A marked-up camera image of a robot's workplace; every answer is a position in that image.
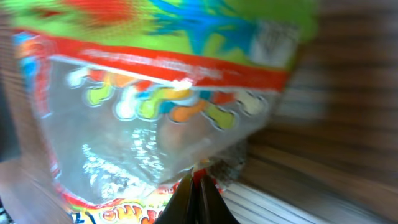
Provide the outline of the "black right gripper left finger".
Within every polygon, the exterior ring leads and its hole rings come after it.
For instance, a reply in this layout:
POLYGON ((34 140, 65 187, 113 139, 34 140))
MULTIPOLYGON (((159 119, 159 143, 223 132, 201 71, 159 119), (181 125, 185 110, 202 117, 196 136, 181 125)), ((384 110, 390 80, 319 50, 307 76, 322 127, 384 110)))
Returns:
POLYGON ((155 224, 195 224, 196 192, 192 175, 187 174, 155 224))

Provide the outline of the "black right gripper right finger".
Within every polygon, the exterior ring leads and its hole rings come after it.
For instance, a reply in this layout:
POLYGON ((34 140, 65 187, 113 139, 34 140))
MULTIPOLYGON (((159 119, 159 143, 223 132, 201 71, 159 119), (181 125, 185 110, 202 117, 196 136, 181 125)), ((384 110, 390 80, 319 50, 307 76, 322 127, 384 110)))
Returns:
POLYGON ((207 175, 200 181, 198 200, 199 224, 239 224, 207 175))

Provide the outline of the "green gummy candy bag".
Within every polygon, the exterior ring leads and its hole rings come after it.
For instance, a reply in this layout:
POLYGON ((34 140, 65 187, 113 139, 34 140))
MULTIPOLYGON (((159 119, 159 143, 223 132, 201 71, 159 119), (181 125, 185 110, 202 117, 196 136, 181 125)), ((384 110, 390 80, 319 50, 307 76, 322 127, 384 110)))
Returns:
POLYGON ((74 223, 155 223, 224 190, 316 31, 311 0, 3 1, 74 223))

